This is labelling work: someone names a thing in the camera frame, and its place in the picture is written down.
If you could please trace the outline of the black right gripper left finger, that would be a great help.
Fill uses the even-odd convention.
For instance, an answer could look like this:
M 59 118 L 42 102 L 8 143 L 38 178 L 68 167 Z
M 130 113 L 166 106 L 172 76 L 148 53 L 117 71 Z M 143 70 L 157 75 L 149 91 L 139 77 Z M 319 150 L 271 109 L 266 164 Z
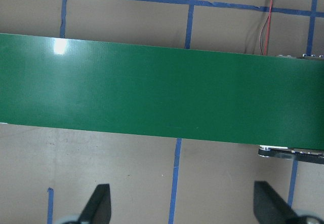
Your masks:
M 110 223 L 111 196 L 110 185 L 99 184 L 81 212 L 77 223 Z

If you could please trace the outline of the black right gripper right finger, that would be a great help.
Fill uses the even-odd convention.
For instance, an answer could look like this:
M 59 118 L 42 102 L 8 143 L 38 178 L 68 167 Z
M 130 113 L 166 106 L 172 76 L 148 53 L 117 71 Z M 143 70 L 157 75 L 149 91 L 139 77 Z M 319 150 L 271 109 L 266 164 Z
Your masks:
M 253 212 L 258 223 L 304 223 L 266 181 L 254 182 Z

